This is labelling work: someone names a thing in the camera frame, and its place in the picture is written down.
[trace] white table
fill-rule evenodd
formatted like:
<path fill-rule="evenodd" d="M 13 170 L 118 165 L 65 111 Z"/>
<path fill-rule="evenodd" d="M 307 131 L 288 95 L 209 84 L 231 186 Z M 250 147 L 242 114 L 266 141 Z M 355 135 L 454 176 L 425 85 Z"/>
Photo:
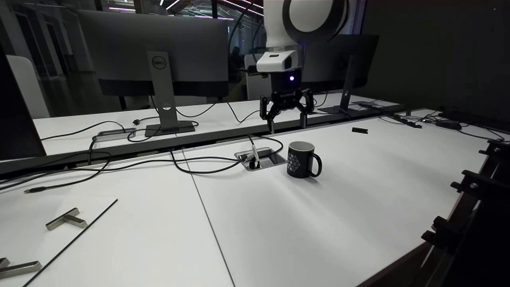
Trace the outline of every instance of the white table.
<path fill-rule="evenodd" d="M 89 173 L 68 173 L 35 186 L 84 176 Z M 231 286 L 193 181 L 170 163 L 105 173 L 40 195 L 22 194 L 35 186 L 0 195 L 0 257 L 13 265 L 30 261 L 45 265 L 81 232 L 70 226 L 46 232 L 45 224 L 54 218 L 78 208 L 80 218 L 92 222 L 113 200 L 119 202 L 37 278 L 33 287 Z M 0 286 L 19 287 L 32 277 L 1 280 Z"/>
<path fill-rule="evenodd" d="M 322 104 L 323 96 L 315 96 L 317 103 Z M 365 98 L 352 96 L 352 103 L 355 101 L 366 101 Z M 339 95 L 330 95 L 327 98 L 327 103 L 323 108 L 331 108 L 339 104 Z M 233 103 L 231 104 L 234 112 L 237 114 L 239 120 L 242 120 L 245 116 L 255 112 L 260 109 L 258 101 L 245 101 L 245 103 Z M 190 108 L 178 108 L 178 111 L 185 116 L 198 116 L 202 111 L 210 108 L 210 104 L 204 106 L 190 106 Z M 115 112 L 115 114 L 96 114 L 96 116 L 81 116 L 81 117 L 60 117 L 60 119 L 43 119 L 43 120 L 35 120 L 37 131 L 40 138 L 49 138 L 56 135 L 67 135 L 73 133 L 83 128 L 88 128 L 91 125 L 100 123 L 100 122 L 118 122 L 126 128 L 132 128 L 132 122 L 139 119 L 147 119 L 147 117 L 156 117 L 154 111 L 134 111 L 134 112 Z M 231 111 L 228 109 L 226 104 L 217 104 L 213 109 L 210 109 L 207 114 L 204 114 L 199 119 L 194 119 L 199 123 L 199 128 L 196 128 L 194 133 L 191 135 L 207 135 L 207 133 L 217 133 L 217 131 L 231 131 L 231 130 L 242 130 L 242 128 L 250 128 L 250 127 L 261 127 L 266 125 L 258 114 L 250 117 L 245 123 L 239 125 Z M 276 123 L 284 123 L 284 122 L 295 122 L 300 120 L 300 112 L 295 111 L 285 111 L 282 112 L 277 119 Z M 143 130 L 147 125 L 156 125 L 158 120 L 151 122 L 143 122 L 140 125 L 140 130 Z M 91 139 L 100 133 L 100 131 L 111 131 L 111 130 L 119 130 L 116 125 L 103 125 L 97 127 L 96 130 L 70 136 L 70 138 L 60 138 L 60 139 L 51 139 L 45 141 L 45 151 L 48 155 L 59 155 L 59 154 L 70 154 L 70 152 L 83 152 L 89 149 Z M 151 141 L 161 141 L 161 139 L 170 139 L 174 136 L 162 136 L 162 138 L 154 138 Z M 127 141 L 111 141 L 111 143 L 99 143 L 94 147 L 96 149 L 103 149 L 103 147 L 118 147 L 118 146 L 129 146 Z"/>
<path fill-rule="evenodd" d="M 354 127 L 370 135 L 352 135 Z M 478 171 L 484 160 L 478 151 L 486 147 L 454 131 L 378 119 L 276 139 L 285 144 L 285 159 L 290 143 L 312 143 L 323 174 L 300 181 L 287 176 L 287 167 L 256 173 L 239 167 L 194 176 L 239 287 L 362 285 L 417 248 L 437 216 L 449 216 L 457 202 L 449 184 L 460 181 L 464 170 Z M 185 157 L 241 151 L 250 151 L 249 141 L 193 149 Z"/>

